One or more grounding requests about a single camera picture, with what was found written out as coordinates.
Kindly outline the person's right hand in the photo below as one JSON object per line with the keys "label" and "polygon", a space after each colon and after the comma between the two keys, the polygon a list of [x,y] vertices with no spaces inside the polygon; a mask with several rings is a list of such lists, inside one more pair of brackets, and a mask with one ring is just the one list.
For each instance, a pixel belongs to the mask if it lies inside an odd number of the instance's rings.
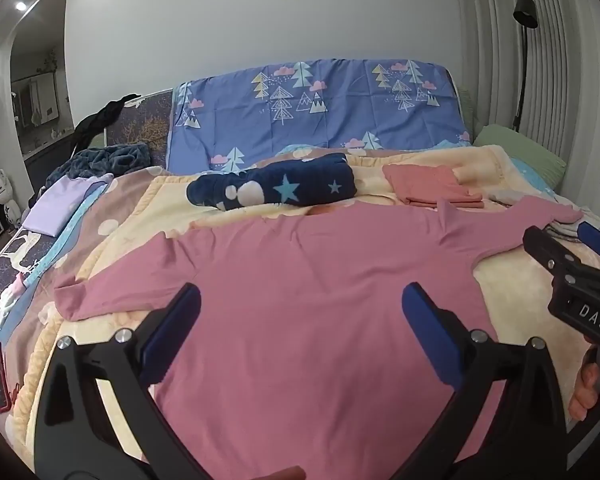
{"label": "person's right hand", "polygon": [[591,344],[585,353],[582,366],[578,371],[574,382],[573,392],[568,403],[568,414],[576,422],[583,422],[598,400],[598,392],[595,389],[596,382],[600,378],[600,366],[594,360],[597,352],[596,344]]}

